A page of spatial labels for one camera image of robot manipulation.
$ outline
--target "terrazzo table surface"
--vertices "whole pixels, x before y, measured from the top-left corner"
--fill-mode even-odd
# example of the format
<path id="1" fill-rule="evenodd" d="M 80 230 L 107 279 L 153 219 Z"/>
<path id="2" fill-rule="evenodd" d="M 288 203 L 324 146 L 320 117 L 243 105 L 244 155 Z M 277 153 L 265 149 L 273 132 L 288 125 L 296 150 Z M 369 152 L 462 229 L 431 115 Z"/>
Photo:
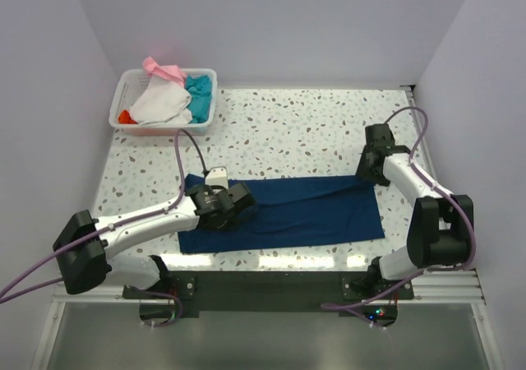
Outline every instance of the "terrazzo table surface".
<path id="1" fill-rule="evenodd" d="M 225 89 L 218 93 L 208 133 L 196 140 L 208 168 L 226 166 L 230 178 L 352 175 L 365 144 L 364 127 L 383 123 L 406 105 L 402 90 Z M 417 132 L 410 113 L 399 114 L 390 127 L 398 144 L 413 145 Z M 190 141 L 182 136 L 180 147 L 185 173 L 201 174 Z M 425 167 L 421 152 L 416 157 Z M 92 214 L 115 215 L 168 200 L 177 195 L 179 181 L 173 138 L 117 130 Z M 376 186 L 375 193 L 385 231 L 377 240 L 183 255 L 177 234 L 170 234 L 118 256 L 158 254 L 173 270 L 365 270 L 372 258 L 405 244 L 412 214 L 396 187 Z"/>

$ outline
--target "white laundry basket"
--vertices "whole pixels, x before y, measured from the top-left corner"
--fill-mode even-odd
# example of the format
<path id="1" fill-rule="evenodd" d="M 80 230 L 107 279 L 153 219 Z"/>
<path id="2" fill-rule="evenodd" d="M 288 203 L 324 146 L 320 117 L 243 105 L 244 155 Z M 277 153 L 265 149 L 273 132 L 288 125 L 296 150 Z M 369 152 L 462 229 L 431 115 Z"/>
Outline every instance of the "white laundry basket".
<path id="1" fill-rule="evenodd" d="M 172 136 L 180 128 L 187 129 L 192 135 L 200 136 L 205 134 L 214 118 L 217 74 L 209 68 L 183 68 L 182 70 L 189 76 L 208 76 L 212 82 L 212 99 L 210 101 L 210 111 L 206 122 L 188 123 L 186 125 L 170 125 L 165 123 L 155 125 L 155 127 L 119 123 L 118 116 L 120 113 L 124 109 L 129 111 L 130 107 L 139 99 L 139 96 L 143 94 L 150 83 L 150 78 L 145 71 L 137 69 L 128 70 L 122 74 L 121 80 L 118 82 L 117 89 L 115 90 L 112 106 L 109 109 L 109 124 L 133 136 Z"/>

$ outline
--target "gray floor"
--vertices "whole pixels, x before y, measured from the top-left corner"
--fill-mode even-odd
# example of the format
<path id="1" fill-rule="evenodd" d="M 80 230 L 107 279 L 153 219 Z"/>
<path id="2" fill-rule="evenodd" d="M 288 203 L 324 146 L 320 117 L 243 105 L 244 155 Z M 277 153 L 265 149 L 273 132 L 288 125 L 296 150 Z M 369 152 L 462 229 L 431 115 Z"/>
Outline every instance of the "gray floor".
<path id="1" fill-rule="evenodd" d="M 151 330 L 137 304 L 67 305 L 51 369 L 486 369 L 469 305 L 406 305 L 388 329 L 333 313 L 203 312 Z"/>

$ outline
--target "black mounting plate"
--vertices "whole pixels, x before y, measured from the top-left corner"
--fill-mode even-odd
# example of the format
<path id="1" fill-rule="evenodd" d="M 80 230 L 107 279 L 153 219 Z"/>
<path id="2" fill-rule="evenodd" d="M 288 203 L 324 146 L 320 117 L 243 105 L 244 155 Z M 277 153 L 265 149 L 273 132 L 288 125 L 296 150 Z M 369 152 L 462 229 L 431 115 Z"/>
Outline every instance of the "black mounting plate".
<path id="1" fill-rule="evenodd" d="M 324 312 L 322 303 L 350 304 L 371 297 L 355 292 L 352 282 L 365 271 L 170 271 L 168 277 L 183 304 L 184 317 L 200 311 Z M 380 293 L 398 281 L 379 283 Z M 397 289 L 398 300 L 414 298 L 413 287 Z M 123 298 L 155 296 L 125 287 Z"/>

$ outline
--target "navy blue cloth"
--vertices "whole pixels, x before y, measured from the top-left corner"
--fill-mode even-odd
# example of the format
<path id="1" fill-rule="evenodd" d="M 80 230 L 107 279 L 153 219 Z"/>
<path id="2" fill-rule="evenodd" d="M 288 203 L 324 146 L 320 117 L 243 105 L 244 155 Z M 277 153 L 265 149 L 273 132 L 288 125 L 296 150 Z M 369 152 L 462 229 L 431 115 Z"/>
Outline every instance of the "navy blue cloth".
<path id="1" fill-rule="evenodd" d="M 187 187 L 203 183 L 195 175 Z M 236 180 L 229 180 L 234 185 Z M 256 213 L 236 230 L 179 233 L 181 252 L 304 247 L 384 238 L 373 185 L 354 176 L 243 181 Z"/>

